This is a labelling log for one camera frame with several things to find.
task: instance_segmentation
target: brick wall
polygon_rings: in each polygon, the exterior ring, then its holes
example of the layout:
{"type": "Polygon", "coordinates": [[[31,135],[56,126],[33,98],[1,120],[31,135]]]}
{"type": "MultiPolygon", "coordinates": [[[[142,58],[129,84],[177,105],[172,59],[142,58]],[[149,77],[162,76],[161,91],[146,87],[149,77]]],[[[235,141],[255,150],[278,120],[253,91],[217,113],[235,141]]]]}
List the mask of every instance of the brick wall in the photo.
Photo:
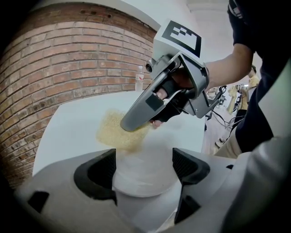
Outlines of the brick wall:
{"type": "MultiPolygon", "coordinates": [[[[53,5],[28,17],[0,61],[1,171],[11,187],[31,176],[60,104],[134,90],[154,35],[137,19],[98,5],[53,5]]],[[[145,78],[144,88],[151,82],[145,78]]]]}

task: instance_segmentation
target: person's arm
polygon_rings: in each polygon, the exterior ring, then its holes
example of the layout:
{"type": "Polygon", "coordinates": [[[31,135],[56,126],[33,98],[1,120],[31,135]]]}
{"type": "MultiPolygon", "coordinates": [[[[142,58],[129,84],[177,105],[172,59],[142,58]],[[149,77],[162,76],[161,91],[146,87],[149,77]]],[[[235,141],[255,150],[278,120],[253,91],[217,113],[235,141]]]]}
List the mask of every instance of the person's arm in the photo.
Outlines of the person's arm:
{"type": "Polygon", "coordinates": [[[209,85],[206,89],[231,84],[241,80],[251,70],[253,51],[243,44],[235,44],[232,54],[226,58],[209,62],[209,85]]]}

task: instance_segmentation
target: finger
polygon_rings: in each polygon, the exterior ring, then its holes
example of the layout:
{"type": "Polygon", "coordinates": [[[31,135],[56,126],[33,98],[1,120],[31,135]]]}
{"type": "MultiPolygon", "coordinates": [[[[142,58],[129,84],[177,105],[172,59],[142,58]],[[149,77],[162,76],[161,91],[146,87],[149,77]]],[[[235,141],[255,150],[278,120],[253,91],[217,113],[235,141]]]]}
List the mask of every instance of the finger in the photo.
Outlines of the finger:
{"type": "Polygon", "coordinates": [[[157,92],[156,92],[156,95],[161,99],[165,99],[167,97],[167,92],[165,91],[164,88],[160,88],[157,92]]]}
{"type": "Polygon", "coordinates": [[[155,127],[160,127],[162,123],[163,123],[163,122],[161,122],[161,121],[159,121],[159,120],[156,120],[156,121],[154,121],[154,126],[155,126],[155,127]]]}

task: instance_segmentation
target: khaki pants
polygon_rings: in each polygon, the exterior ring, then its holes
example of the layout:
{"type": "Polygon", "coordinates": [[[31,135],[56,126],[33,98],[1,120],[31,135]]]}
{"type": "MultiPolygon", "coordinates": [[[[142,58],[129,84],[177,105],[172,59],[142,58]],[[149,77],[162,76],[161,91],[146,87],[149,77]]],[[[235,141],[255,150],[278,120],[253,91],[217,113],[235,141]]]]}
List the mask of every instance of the khaki pants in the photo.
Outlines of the khaki pants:
{"type": "Polygon", "coordinates": [[[237,158],[241,154],[240,146],[236,140],[236,127],[231,132],[228,140],[222,145],[222,147],[216,152],[215,156],[226,158],[237,158]]]}

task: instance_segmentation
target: black shirt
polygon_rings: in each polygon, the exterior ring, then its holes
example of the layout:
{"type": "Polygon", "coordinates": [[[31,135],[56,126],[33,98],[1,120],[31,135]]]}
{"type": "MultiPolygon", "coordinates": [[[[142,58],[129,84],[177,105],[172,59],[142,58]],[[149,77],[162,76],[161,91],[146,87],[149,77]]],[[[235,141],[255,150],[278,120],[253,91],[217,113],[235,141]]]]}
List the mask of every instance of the black shirt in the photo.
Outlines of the black shirt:
{"type": "Polygon", "coordinates": [[[251,96],[245,118],[236,129],[242,152],[249,152],[273,137],[258,103],[290,57],[290,12],[281,1],[250,0],[230,0],[227,12],[234,44],[246,45],[262,58],[261,80],[251,96]]]}

